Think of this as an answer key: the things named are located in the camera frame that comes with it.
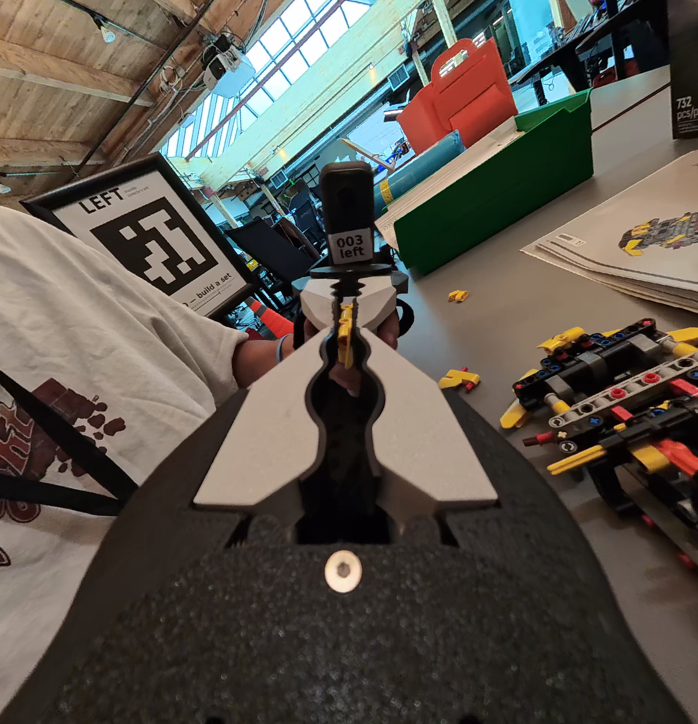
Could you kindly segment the black framed marker sign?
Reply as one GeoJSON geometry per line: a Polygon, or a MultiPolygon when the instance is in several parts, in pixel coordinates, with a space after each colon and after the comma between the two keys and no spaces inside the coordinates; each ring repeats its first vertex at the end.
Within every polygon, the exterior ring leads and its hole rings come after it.
{"type": "Polygon", "coordinates": [[[160,153],[21,204],[203,317],[222,320],[258,289],[243,258],[160,153]]]}

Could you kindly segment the yellow lego connector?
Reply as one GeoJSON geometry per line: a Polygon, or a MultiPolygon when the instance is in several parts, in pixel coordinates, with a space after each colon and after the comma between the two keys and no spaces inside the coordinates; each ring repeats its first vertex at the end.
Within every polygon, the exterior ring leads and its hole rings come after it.
{"type": "Polygon", "coordinates": [[[354,302],[343,303],[337,323],[337,361],[345,369],[354,365],[352,335],[354,330],[354,302]]]}

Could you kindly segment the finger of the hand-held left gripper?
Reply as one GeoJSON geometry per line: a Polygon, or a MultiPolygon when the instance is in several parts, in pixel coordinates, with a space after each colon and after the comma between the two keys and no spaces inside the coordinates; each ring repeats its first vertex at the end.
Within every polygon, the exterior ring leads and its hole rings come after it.
{"type": "Polygon", "coordinates": [[[317,330],[335,329],[341,304],[335,285],[338,282],[307,282],[300,292],[301,309],[317,330]]]}
{"type": "Polygon", "coordinates": [[[397,292],[392,282],[351,282],[351,297],[354,330],[377,331],[396,309],[397,292]]]}

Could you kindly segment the partly built lego car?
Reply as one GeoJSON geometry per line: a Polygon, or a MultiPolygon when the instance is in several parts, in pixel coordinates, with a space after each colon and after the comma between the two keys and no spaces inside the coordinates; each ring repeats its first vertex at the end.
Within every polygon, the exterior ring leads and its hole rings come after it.
{"type": "Polygon", "coordinates": [[[558,448],[547,471],[588,474],[619,517],[660,529],[698,570],[698,327],[662,331],[651,318],[603,333],[574,327],[539,349],[500,426],[548,410],[547,431],[523,441],[558,448]]]}

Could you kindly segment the blue rolled mat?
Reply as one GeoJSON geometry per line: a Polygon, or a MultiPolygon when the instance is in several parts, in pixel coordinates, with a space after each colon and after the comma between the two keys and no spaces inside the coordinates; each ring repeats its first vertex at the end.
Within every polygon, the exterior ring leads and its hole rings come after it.
{"type": "Polygon", "coordinates": [[[454,130],[374,186],[374,217],[382,216],[387,207],[449,164],[465,150],[461,133],[454,130]]]}

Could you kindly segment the open instruction booklet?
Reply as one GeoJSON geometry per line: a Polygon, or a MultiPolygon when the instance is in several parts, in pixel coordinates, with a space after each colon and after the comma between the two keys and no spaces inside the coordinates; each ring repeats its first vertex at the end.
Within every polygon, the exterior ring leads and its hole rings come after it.
{"type": "Polygon", "coordinates": [[[698,150],[522,252],[622,293],[698,313],[698,150]]]}

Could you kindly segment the green plastic bin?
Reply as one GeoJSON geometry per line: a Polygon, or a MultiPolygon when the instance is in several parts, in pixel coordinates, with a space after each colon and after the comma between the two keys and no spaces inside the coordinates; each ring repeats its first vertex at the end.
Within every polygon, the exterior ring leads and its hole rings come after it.
{"type": "Polygon", "coordinates": [[[520,138],[395,222],[405,266],[427,275],[593,176],[590,95],[515,116],[520,138]]]}

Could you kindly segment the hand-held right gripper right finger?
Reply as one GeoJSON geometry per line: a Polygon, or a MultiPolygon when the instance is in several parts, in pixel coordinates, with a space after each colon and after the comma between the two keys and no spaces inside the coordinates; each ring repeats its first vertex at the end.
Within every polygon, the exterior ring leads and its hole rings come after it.
{"type": "Polygon", "coordinates": [[[493,506],[498,493],[438,384],[372,331],[359,332],[384,394],[371,427],[380,508],[405,526],[420,515],[493,506]]]}

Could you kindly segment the orange plastic caddy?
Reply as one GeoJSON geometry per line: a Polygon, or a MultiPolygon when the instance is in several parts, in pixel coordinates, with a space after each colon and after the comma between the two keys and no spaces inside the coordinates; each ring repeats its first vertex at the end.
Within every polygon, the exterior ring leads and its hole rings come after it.
{"type": "Polygon", "coordinates": [[[517,114],[502,59],[494,40],[481,46],[461,39],[432,66],[431,81],[399,114],[416,154],[458,131],[469,148],[517,114]]]}

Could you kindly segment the white ceiling projector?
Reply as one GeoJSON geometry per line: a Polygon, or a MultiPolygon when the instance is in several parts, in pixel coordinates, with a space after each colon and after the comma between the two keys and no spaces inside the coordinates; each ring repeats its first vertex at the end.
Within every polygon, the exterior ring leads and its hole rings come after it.
{"type": "Polygon", "coordinates": [[[220,34],[203,52],[203,83],[213,94],[232,98],[255,78],[256,71],[229,33],[220,34]]]}

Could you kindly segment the orange traffic cone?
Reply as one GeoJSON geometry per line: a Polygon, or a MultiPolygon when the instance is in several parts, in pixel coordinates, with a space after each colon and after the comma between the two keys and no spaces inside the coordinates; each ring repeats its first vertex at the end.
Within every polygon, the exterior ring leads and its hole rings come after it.
{"type": "Polygon", "coordinates": [[[256,298],[248,297],[245,301],[254,315],[276,338],[282,338],[294,332],[294,323],[281,316],[272,308],[264,305],[256,298]]]}

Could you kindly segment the yellow lego piece red pin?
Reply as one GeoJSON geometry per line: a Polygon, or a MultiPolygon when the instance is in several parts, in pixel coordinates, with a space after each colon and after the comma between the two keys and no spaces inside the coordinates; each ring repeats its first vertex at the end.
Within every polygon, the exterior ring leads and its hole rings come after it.
{"type": "Polygon", "coordinates": [[[469,371],[467,367],[462,369],[451,369],[438,382],[438,386],[442,390],[447,389],[465,389],[470,392],[481,382],[481,376],[469,371]]]}

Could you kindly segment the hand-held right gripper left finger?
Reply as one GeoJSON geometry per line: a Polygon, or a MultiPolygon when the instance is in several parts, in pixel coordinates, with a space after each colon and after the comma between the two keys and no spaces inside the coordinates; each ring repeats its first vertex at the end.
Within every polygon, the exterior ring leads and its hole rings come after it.
{"type": "Polygon", "coordinates": [[[331,333],[321,330],[251,385],[193,498],[197,508],[272,515],[285,527],[303,517],[299,484],[324,445],[308,393],[331,333]]]}

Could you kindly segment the black lego set box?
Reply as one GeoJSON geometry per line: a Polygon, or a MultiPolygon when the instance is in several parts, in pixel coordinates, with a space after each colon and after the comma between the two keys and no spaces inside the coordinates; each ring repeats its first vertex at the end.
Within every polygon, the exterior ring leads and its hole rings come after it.
{"type": "Polygon", "coordinates": [[[672,136],[698,138],[698,1],[668,1],[667,10],[672,136]]]}

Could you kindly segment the person's left hand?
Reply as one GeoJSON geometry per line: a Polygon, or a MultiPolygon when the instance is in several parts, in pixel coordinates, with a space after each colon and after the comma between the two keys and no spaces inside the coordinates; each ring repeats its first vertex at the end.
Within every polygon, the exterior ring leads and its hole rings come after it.
{"type": "MultiPolygon", "coordinates": [[[[396,350],[398,347],[398,339],[400,336],[400,317],[396,310],[381,322],[375,330],[375,335],[381,339],[390,348],[396,350]]],[[[358,397],[361,392],[362,373],[361,370],[353,365],[346,368],[339,361],[329,372],[329,379],[336,385],[344,389],[351,397],[358,397]]]]}

